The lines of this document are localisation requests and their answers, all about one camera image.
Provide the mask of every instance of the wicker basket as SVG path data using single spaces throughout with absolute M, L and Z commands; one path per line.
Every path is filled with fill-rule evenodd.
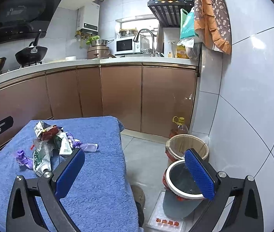
M 173 162 L 184 159 L 186 150 L 194 148 L 203 160 L 209 156 L 209 148 L 200 138 L 189 134 L 179 134 L 173 136 L 166 142 L 166 154 L 168 156 L 168 166 Z

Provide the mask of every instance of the faucet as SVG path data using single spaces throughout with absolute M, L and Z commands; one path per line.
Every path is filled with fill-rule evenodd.
M 149 32 L 151 34 L 151 36 L 152 36 L 152 53 L 151 53 L 150 56 L 155 56 L 155 52 L 154 52 L 154 34 L 153 34 L 152 31 L 150 31 L 149 29 L 141 29 L 141 30 L 139 30 L 133 41 L 135 43 L 138 42 L 140 32 L 142 32 L 142 31 L 147 31 L 147 32 Z

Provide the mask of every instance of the orange floral towel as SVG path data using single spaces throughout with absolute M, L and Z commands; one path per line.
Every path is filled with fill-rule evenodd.
M 195 32 L 209 49 L 231 53 L 230 22 L 224 0 L 195 0 Z

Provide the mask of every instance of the trash can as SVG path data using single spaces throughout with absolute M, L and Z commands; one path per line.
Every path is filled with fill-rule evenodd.
M 203 160 L 208 161 L 208 145 L 193 135 L 175 135 L 166 142 L 165 148 L 165 153 L 168 156 L 168 166 L 178 160 L 183 160 L 185 151 L 190 148 L 194 148 Z
M 188 216 L 202 202 L 204 196 L 196 185 L 185 160 L 172 163 L 164 173 L 165 196 L 163 210 L 171 218 Z

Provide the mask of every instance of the bronze cabinet door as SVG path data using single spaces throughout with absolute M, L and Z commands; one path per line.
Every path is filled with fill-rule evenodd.
M 47 85 L 54 119 L 82 117 L 77 71 L 49 74 Z
M 141 131 L 141 66 L 102 67 L 104 116 L 118 118 L 126 129 Z
M 83 117 L 103 116 L 99 68 L 77 71 Z
M 189 126 L 195 73 L 187 69 L 143 67 L 141 132 L 169 137 L 174 116 L 184 117 Z
M 0 145 L 32 119 L 52 117 L 46 77 L 29 79 L 0 90 L 0 120 L 12 116 L 14 125 L 0 135 Z

